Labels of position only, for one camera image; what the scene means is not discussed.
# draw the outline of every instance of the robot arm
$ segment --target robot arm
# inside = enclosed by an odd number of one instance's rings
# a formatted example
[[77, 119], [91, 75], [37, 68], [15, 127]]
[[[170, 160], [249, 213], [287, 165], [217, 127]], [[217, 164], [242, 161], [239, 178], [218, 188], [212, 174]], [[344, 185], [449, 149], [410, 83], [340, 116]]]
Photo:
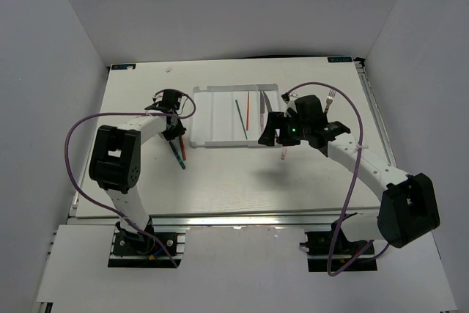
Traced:
[[[285, 113], [269, 113], [259, 143], [273, 146], [279, 130], [279, 144], [294, 146], [307, 141], [353, 172], [361, 146], [350, 129], [340, 122], [329, 122], [314, 95], [287, 102]], [[432, 181], [424, 174], [409, 175], [371, 150], [363, 149], [358, 178], [373, 191], [381, 205], [375, 215], [354, 214], [345, 219], [341, 231], [349, 242], [386, 240], [401, 248], [440, 225]]]
[[[141, 146], [157, 134], [166, 140], [182, 136], [185, 128], [175, 117], [151, 116], [151, 112], [176, 114], [180, 108], [182, 94], [165, 89], [163, 97], [148, 106], [148, 116], [136, 117], [125, 124], [100, 126], [93, 147], [89, 176], [110, 197], [114, 207], [124, 213], [137, 227], [153, 234], [152, 219], [143, 208], [136, 183], [140, 176]], [[126, 243], [137, 251], [153, 247], [152, 241], [140, 235], [120, 219], [117, 228], [126, 238]]]

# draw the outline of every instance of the white backdrop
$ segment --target white backdrop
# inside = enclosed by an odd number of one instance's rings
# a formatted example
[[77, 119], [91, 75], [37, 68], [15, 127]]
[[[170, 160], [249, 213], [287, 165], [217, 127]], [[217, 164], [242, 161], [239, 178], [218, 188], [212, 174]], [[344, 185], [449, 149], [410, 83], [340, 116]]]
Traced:
[[458, 309], [469, 312], [469, 0], [398, 0], [368, 74], [399, 166], [437, 192], [434, 231]]
[[105, 64], [366, 56], [396, 0], [70, 0]]
[[[106, 68], [67, 0], [0, 0], [0, 312], [29, 313], [73, 191], [64, 138], [99, 107]], [[77, 131], [81, 169], [92, 126]]]

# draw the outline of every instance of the white plastic tray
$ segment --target white plastic tray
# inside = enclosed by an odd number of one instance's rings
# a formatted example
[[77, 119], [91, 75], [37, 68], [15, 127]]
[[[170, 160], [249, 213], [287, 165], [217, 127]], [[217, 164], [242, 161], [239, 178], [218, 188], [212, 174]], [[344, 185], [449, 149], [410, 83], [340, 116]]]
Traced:
[[[273, 111], [281, 111], [280, 94], [276, 84], [245, 84], [237, 86], [208, 86], [193, 89], [197, 111], [192, 119], [189, 140], [193, 147], [261, 147], [260, 95], [264, 91]], [[249, 92], [249, 129], [246, 139], [236, 100], [240, 105], [245, 128]], [[267, 107], [264, 123], [267, 122]]]

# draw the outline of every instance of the metal fork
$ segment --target metal fork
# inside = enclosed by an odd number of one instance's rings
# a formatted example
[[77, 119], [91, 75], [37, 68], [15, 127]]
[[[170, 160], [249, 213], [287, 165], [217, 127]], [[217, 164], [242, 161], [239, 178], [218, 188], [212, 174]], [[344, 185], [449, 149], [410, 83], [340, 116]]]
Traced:
[[328, 113], [330, 105], [334, 101], [335, 96], [336, 96], [336, 91], [334, 89], [331, 89], [328, 94], [328, 99], [325, 100], [324, 114]]

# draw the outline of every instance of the white tabletop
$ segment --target white tabletop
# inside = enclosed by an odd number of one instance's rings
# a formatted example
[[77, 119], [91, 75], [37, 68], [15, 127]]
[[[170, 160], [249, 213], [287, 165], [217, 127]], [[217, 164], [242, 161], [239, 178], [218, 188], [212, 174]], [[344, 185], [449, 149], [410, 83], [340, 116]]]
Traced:
[[378, 271], [309, 273], [302, 229], [195, 228], [178, 269], [107, 268], [113, 226], [59, 228], [39, 302], [51, 313], [376, 312], [456, 309], [432, 235]]
[[[329, 63], [326, 58], [244, 59], [201, 62], [139, 63], [135, 70], [110, 72], [101, 111], [143, 111], [152, 95], [175, 88], [192, 94], [195, 86], [278, 84], [279, 92], [305, 81], [320, 81], [343, 89], [361, 113], [365, 143], [385, 158], [378, 130], [353, 63]], [[310, 86], [300, 95], [316, 94], [324, 104], [328, 89]], [[185, 112], [190, 111], [190, 104]], [[348, 103], [336, 95], [329, 120], [338, 120], [358, 135], [357, 119]], [[103, 117], [99, 125], [118, 125], [128, 117]], [[305, 142], [290, 147], [285, 161], [277, 148], [192, 148], [184, 139], [187, 169], [181, 170], [164, 140], [150, 139], [141, 149], [139, 193], [150, 214], [246, 213], [282, 210], [335, 210], [341, 208], [351, 174], [313, 150]], [[82, 183], [96, 200], [111, 205], [106, 193], [88, 172]], [[361, 182], [350, 207], [376, 207], [378, 201]], [[78, 217], [111, 214], [86, 200]]]

